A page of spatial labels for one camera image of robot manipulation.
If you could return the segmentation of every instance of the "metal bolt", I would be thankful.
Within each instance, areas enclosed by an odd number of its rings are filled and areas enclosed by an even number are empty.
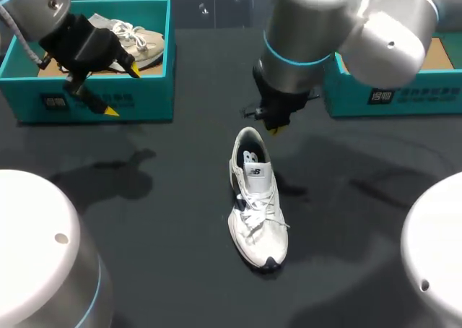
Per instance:
[[[49,0],[48,1],[48,7],[53,10],[58,9],[58,2],[56,0]]]

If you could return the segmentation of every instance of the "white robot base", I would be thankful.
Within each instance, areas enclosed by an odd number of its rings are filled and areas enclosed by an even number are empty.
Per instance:
[[[401,255],[418,296],[443,328],[462,327],[462,173],[428,189],[411,208]]]
[[[112,285],[77,211],[49,181],[0,171],[0,327],[109,328]]]

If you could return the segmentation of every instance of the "white shoelace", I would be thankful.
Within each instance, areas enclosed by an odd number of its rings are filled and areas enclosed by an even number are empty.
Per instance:
[[[127,40],[134,39],[136,43],[136,48],[138,48],[138,50],[140,51],[146,50],[146,47],[147,47],[146,40],[142,36],[136,33],[136,31],[138,30],[143,30],[144,29],[143,27],[140,27],[140,26],[133,27],[131,23],[118,21],[118,20],[116,21],[117,23],[113,26],[113,32],[115,35],[117,35],[121,39],[127,39]]]
[[[289,227],[286,223],[282,223],[278,220],[269,218],[269,215],[275,215],[274,203],[272,199],[276,189],[272,188],[271,192],[268,194],[249,194],[248,196],[242,195],[244,200],[248,203],[250,209],[244,212],[241,212],[243,216],[244,223],[249,227],[250,234],[258,228],[266,220],[279,223],[280,225],[285,225]]]

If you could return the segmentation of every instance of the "dark tabletop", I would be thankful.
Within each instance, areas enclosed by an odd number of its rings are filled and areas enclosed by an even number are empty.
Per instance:
[[[76,205],[113,278],[114,328],[437,327],[399,241],[416,198],[461,171],[462,120],[333,120],[314,100],[271,137],[239,113],[259,99],[251,27],[177,30],[171,124],[20,127],[0,99],[0,166],[49,178]],[[251,272],[227,227],[227,163],[249,125],[291,226],[275,275]]]

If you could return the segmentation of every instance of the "cable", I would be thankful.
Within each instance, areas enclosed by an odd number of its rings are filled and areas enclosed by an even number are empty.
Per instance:
[[[26,51],[29,58],[32,61],[34,61],[37,65],[42,64],[43,63],[42,60],[37,56],[37,54],[34,51],[32,51],[29,44],[27,43],[24,36],[22,35],[21,30],[19,30],[18,26],[16,25],[16,22],[13,20],[11,15],[1,4],[0,4],[0,16],[4,18],[6,24],[12,29],[13,33],[17,36],[17,39],[21,43],[22,47]]]

